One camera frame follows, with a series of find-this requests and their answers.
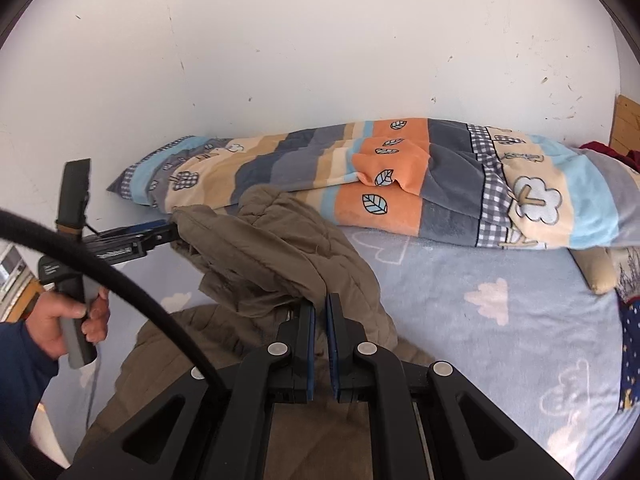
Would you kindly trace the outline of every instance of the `dark blue sweater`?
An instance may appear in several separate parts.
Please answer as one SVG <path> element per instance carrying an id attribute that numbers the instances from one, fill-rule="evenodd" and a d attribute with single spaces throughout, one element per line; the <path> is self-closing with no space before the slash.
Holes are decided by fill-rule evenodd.
<path id="1" fill-rule="evenodd" d="M 33 342 L 24 322 L 0 323 L 0 434 L 19 454 L 58 362 Z"/>

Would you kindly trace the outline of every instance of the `bed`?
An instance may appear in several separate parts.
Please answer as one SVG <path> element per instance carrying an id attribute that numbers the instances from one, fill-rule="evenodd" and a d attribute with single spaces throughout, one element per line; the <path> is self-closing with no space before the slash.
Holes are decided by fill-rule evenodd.
<path id="1" fill-rule="evenodd" d="M 614 292 L 594 295 L 569 252 L 465 248 L 374 229 L 343 228 L 376 273 L 398 332 L 449 360 L 577 480 L 595 480 L 638 410 L 618 411 L 622 327 Z M 162 246 L 122 271 L 170 312 L 210 302 L 199 272 Z M 60 374 L 44 405 L 72 459 L 113 394 L 144 319 L 111 301 L 110 336 L 95 365 Z"/>

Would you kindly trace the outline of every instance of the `beige pillow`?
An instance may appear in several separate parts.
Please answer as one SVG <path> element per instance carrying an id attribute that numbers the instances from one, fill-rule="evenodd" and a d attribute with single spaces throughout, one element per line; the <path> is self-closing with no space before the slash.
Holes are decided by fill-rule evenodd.
<path id="1" fill-rule="evenodd" d="M 593 292 L 606 294 L 615 288 L 619 272 L 604 247 L 570 251 Z"/>

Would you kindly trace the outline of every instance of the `red cloth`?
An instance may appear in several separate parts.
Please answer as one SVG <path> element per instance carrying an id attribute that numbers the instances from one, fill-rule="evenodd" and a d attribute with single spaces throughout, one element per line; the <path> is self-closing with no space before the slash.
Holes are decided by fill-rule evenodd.
<path id="1" fill-rule="evenodd" d="M 604 153 L 605 155 L 612 156 L 613 158 L 619 160 L 626 166 L 630 167 L 632 170 L 636 170 L 640 173 L 640 152 L 637 150 L 630 150 L 627 155 L 620 155 L 616 150 L 610 148 L 606 144 L 601 142 L 597 142 L 596 140 L 592 140 L 591 142 L 587 142 L 580 146 L 581 148 L 587 150 L 593 150 L 594 152 Z"/>

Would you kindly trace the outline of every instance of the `white cloud print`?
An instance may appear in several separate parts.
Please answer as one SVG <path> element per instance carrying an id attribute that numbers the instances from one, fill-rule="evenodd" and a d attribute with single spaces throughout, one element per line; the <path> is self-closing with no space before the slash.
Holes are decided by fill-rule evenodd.
<path id="1" fill-rule="evenodd" d="M 558 222 L 562 195 L 557 189 L 547 189 L 541 178 L 521 176 L 513 186 L 516 213 L 532 222 L 553 225 Z"/>

